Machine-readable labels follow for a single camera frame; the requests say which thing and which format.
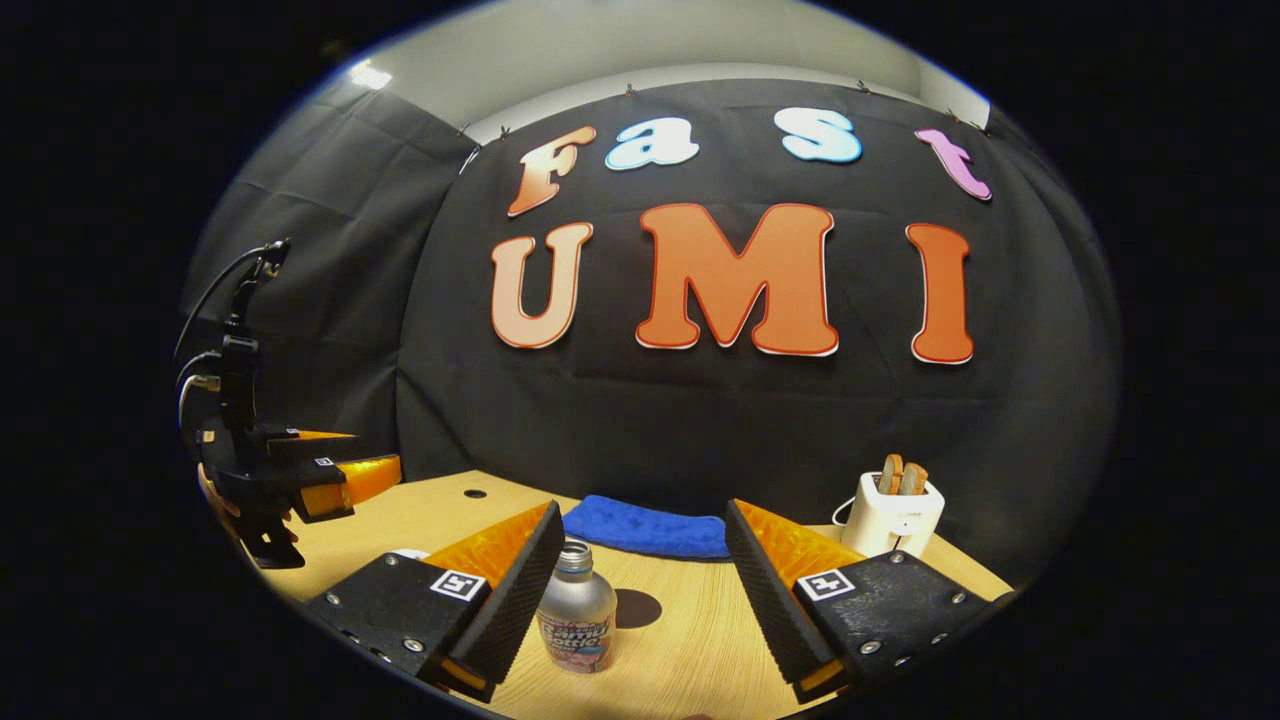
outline hand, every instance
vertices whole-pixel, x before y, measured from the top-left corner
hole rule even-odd
[[[200,475],[200,489],[205,493],[205,498],[209,500],[209,503],[214,506],[214,512],[218,514],[218,520],[224,528],[227,528],[227,532],[230,533],[233,538],[238,538],[239,534],[236,533],[236,528],[232,527],[232,523],[227,519],[227,516],[233,515],[239,518],[239,507],[237,507],[234,502],[218,495],[218,491],[214,488],[214,480],[210,480],[205,475],[204,462],[196,466],[196,473]],[[293,519],[293,514],[285,510],[284,512],[280,512],[280,519],[288,523]],[[293,534],[293,530],[289,530],[288,528],[285,528],[285,530],[289,533],[289,542],[298,542],[298,536]]]

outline hole in table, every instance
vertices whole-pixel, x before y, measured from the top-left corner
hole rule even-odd
[[[614,592],[618,593],[616,620],[620,630],[644,628],[662,616],[662,603],[652,594],[631,589]]]

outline bottle label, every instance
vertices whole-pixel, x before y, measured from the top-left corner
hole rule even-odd
[[[608,667],[613,639],[613,614],[603,623],[566,623],[538,614],[538,626],[552,660],[573,673],[599,673]]]

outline white wall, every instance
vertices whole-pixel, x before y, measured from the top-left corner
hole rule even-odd
[[[635,90],[719,78],[856,86],[984,126],[987,101],[915,53],[796,0],[502,0],[376,50],[388,92],[484,143],[499,126]]]

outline bottle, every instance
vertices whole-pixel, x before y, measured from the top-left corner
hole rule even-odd
[[[566,541],[538,606],[538,630],[552,662],[572,673],[609,666],[618,596],[591,569],[591,548]]]

